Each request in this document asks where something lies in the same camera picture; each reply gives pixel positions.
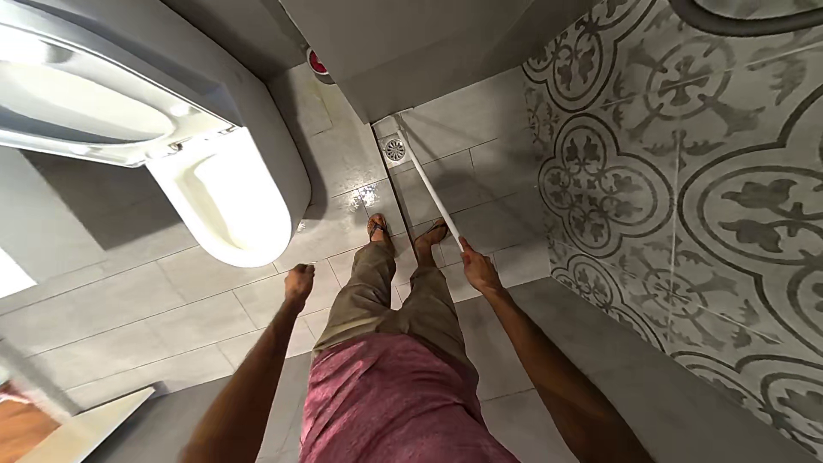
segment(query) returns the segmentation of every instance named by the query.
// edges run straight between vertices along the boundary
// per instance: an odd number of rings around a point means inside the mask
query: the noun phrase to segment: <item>pink shirt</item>
[[[405,334],[340,343],[312,363],[300,463],[516,462],[476,388],[469,368]]]

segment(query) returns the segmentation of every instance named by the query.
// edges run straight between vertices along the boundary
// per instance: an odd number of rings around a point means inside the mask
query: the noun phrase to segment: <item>foot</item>
[[[448,235],[449,227],[446,226],[446,221],[439,218],[435,221],[435,224],[431,226],[429,231],[414,240],[414,246],[418,249],[431,248],[431,246],[441,242]]]
[[[383,214],[377,213],[369,217],[369,223],[366,225],[366,231],[369,233],[370,241],[382,241],[386,243],[389,248],[394,251],[392,239],[388,235],[388,225]]]

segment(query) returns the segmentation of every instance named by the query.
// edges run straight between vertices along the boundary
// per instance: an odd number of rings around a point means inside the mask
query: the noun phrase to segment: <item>khaki pants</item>
[[[447,353],[474,366],[466,357],[446,278],[436,267],[422,267],[411,276],[411,293],[399,311],[389,309],[394,256],[380,241],[358,250],[351,278],[332,305],[328,323],[314,346],[314,355],[355,336],[368,333],[404,333],[428,348]]]

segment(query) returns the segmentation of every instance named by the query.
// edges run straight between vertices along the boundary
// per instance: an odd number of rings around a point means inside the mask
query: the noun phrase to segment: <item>floor drain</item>
[[[386,153],[386,157],[395,162],[403,159],[403,156],[406,154],[406,147],[399,138],[392,138],[391,140],[388,140],[388,142],[386,142],[386,147],[383,148],[383,150]]]

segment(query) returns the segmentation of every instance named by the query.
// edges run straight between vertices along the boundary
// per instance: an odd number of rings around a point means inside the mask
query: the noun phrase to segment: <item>toilet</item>
[[[310,187],[265,86],[156,0],[99,15],[81,4],[0,0],[0,145],[146,166],[209,254],[237,267],[279,257]],[[206,59],[164,56],[179,44],[162,34],[118,35],[141,17]]]

